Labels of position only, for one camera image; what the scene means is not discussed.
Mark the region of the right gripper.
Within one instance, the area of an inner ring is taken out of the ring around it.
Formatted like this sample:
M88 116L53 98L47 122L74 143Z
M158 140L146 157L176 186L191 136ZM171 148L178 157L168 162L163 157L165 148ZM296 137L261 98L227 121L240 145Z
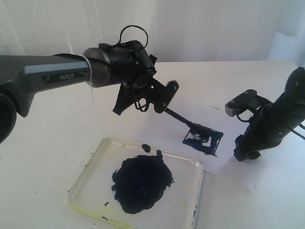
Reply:
M255 160L260 151L278 146L289 132L285 120L271 104L262 106L251 116L245 133L236 138L234 157L238 161Z

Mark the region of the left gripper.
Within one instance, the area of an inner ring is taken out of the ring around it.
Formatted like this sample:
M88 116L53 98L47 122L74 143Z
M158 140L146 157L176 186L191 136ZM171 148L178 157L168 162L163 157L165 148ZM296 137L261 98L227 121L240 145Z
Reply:
M141 112L146 112L149 105L154 105L154 111L162 113L166 108L166 86L154 78L150 78L143 85L140 83L122 83L119 89L115 107L115 114L121 115L131 105Z

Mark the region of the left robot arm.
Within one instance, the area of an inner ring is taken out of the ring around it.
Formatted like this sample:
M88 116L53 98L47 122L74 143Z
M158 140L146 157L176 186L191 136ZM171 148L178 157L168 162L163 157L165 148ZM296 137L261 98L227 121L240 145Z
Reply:
M101 43L82 55L3 55L0 58L0 138L12 132L17 116L26 117L36 93L87 82L94 88L120 86L114 112L121 114L142 99L141 89L156 74L157 58L137 40Z

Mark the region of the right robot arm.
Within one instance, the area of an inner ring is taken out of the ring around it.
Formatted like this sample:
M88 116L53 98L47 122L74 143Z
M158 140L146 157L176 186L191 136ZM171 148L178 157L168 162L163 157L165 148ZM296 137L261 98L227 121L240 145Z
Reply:
M230 116L238 117L249 110L249 126L235 140L234 157L238 161L255 160L260 151L277 147L305 119L305 69L296 68L288 77L284 92L275 102L249 89L225 105Z

